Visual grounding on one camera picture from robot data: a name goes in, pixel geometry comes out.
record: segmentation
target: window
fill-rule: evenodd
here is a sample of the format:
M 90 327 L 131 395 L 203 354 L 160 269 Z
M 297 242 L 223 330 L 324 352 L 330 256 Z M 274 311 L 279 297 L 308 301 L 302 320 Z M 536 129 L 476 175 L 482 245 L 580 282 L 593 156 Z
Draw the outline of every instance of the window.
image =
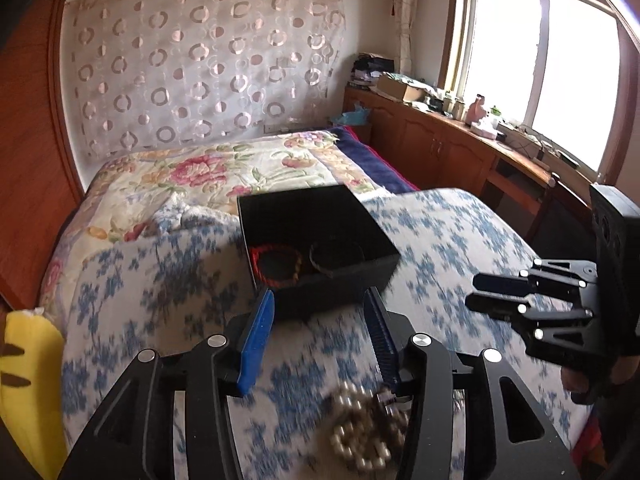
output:
M 593 171 L 618 95 L 616 19 L 584 0 L 469 0 L 458 95 L 476 94 Z

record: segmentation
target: floral bedspread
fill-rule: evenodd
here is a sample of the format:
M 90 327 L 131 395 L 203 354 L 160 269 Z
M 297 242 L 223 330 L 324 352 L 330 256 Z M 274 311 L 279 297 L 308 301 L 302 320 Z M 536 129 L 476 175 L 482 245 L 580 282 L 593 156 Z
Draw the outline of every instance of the floral bedspread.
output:
M 355 194 L 380 188 L 325 130 L 153 152 L 107 163 L 63 233 L 42 283 L 40 306 L 63 332 L 85 259 L 136 240 L 152 214 L 176 194 L 188 205 L 238 214 L 241 194 L 346 184 Z
M 530 266 L 532 250 L 464 191 L 429 190 L 364 204 L 402 256 L 383 295 L 386 306 L 450 349 L 472 354 L 498 349 L 564 442 L 574 444 L 588 410 L 564 393 L 559 369 L 527 357 L 507 324 L 464 305 L 474 273 L 517 272 Z M 232 220 L 118 242 L 86 261 L 66 324 L 62 397 L 69 446 L 140 349 L 187 351 L 247 310 L 252 288 L 239 225 Z M 562 308 L 550 300 L 540 306 Z M 274 326 L 256 385 L 244 399 L 230 400 L 245 479 L 357 478 L 328 444 L 326 399 L 340 380 L 366 387 L 380 380 L 358 306 Z M 179 397 L 174 422 L 179 479 L 186 478 L 183 410 Z M 454 422 L 452 478 L 462 478 L 463 413 L 462 407 Z

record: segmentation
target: yellow plush toy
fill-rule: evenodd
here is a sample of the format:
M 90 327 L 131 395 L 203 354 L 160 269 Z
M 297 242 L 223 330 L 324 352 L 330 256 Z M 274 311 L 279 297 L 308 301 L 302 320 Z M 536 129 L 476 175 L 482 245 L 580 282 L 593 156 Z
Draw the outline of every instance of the yellow plush toy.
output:
M 33 311 L 7 314 L 0 346 L 0 417 L 22 454 L 44 480 L 66 459 L 60 370 L 64 340 Z

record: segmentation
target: blue and white floral sheet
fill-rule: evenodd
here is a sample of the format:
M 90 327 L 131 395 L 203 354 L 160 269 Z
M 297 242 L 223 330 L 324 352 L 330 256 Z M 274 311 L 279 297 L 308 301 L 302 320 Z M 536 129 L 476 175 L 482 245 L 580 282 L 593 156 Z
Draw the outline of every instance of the blue and white floral sheet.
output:
M 474 273 L 517 272 L 530 265 L 532 250 L 464 191 L 377 198 L 366 207 L 402 254 L 384 293 L 387 307 L 450 349 L 500 350 L 564 442 L 574 444 L 588 410 L 564 393 L 558 368 L 527 357 L 507 324 L 464 305 Z M 66 327 L 62 385 L 68 445 L 140 349 L 187 351 L 246 311 L 251 297 L 237 221 L 116 243 L 88 260 Z M 274 327 L 254 389 L 244 399 L 230 400 L 245 479 L 354 478 L 328 445 L 326 399 L 340 380 L 367 386 L 380 380 L 357 306 Z M 174 457 L 181 479 L 187 477 L 183 407 L 184 399 L 177 397 Z M 462 421 L 463 411 L 454 424 L 452 478 L 462 478 Z

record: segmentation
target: dark blue blanket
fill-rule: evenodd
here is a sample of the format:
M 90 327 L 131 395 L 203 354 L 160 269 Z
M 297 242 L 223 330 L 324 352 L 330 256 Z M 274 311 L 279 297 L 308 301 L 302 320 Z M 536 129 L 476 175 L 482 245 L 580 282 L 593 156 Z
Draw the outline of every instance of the dark blue blanket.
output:
M 404 179 L 388 162 L 379 156 L 375 150 L 363 144 L 346 126 L 336 126 L 329 130 L 338 136 L 336 146 L 379 186 L 394 194 L 408 193 L 418 190 L 413 184 Z

